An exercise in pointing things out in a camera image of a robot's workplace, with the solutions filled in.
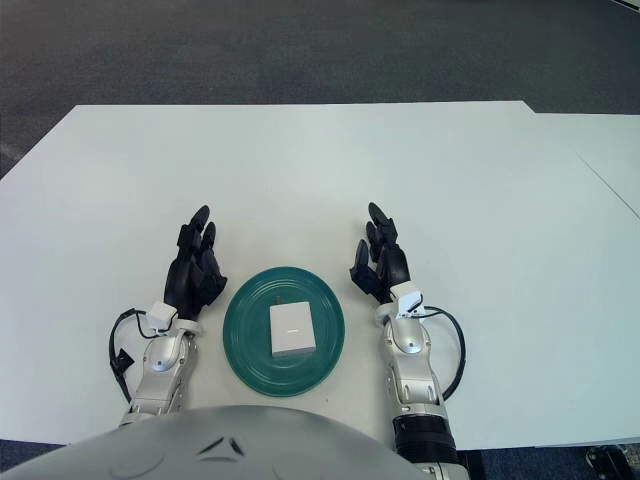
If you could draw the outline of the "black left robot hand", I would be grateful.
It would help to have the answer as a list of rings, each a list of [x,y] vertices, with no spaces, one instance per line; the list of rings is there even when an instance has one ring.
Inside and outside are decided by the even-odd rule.
[[[181,319],[197,320],[227,283],[214,253],[216,226],[209,216],[210,208],[203,205],[181,226],[177,255],[169,266],[163,300]]]

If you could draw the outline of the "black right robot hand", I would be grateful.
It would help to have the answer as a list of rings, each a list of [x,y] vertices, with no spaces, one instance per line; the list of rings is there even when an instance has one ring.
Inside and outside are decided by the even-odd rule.
[[[380,304],[391,302],[391,288],[411,280],[406,255],[397,242],[394,220],[374,202],[368,204],[366,238],[356,248],[349,269],[353,283]]]

